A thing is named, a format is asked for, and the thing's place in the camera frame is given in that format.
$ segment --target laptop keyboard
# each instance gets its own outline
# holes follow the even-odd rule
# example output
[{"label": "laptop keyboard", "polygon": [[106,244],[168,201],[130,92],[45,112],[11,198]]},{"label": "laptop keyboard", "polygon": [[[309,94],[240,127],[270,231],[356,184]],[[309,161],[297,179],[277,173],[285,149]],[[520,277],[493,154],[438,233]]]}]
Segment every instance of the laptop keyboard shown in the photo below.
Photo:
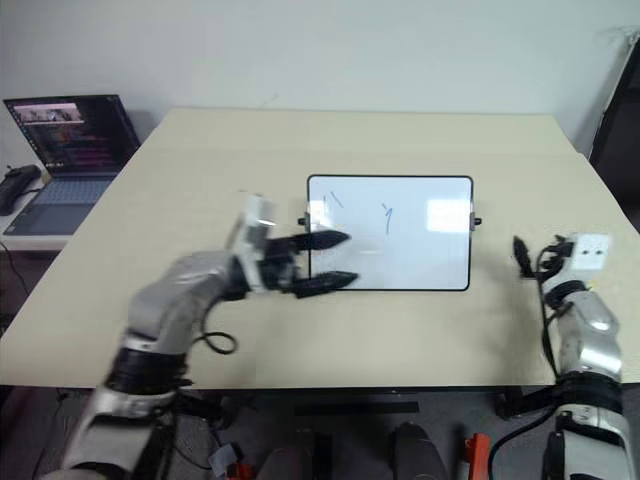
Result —
[{"label": "laptop keyboard", "polygon": [[109,180],[54,180],[36,197],[35,204],[65,205],[96,203]]}]

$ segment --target whiteboard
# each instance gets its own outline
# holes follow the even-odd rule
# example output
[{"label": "whiteboard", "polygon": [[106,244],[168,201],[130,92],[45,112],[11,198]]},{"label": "whiteboard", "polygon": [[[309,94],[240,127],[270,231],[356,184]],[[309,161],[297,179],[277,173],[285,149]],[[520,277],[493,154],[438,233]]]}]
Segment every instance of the whiteboard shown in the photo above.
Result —
[{"label": "whiteboard", "polygon": [[312,175],[307,196],[310,231],[351,236],[311,252],[311,275],[355,272],[348,290],[468,288],[470,177]]}]

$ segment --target laptop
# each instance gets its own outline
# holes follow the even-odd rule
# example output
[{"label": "laptop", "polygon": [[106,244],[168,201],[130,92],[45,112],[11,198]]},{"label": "laptop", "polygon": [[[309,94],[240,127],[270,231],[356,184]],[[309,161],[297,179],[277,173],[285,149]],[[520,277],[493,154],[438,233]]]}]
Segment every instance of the laptop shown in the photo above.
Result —
[{"label": "laptop", "polygon": [[140,146],[118,95],[4,100],[51,181],[5,235],[72,235]]}]

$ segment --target laptop screen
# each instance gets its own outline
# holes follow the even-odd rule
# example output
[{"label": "laptop screen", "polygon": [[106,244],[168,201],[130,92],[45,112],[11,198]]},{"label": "laptop screen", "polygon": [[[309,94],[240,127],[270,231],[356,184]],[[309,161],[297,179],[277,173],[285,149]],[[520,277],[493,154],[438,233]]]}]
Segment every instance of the laptop screen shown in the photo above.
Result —
[{"label": "laptop screen", "polygon": [[4,103],[52,176],[119,172],[140,146],[117,95]]}]

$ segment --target beige tabletop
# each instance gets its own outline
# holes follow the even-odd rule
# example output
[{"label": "beige tabletop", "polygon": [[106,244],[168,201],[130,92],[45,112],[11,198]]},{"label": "beige tabletop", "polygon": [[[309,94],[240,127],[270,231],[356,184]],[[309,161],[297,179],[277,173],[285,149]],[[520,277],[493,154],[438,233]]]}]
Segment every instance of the beige tabletop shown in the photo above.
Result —
[{"label": "beige tabletop", "polygon": [[482,386],[552,380],[535,286],[514,234],[607,232],[597,289],[621,322],[624,380],[640,381],[640,237],[547,116],[173,110],[109,187],[0,341],[0,382],[93,386],[129,299],[179,256],[220,249],[247,192],[299,233],[312,173],[470,175],[483,225],[465,292],[272,293],[217,307],[227,357],[194,348],[200,388]]}]

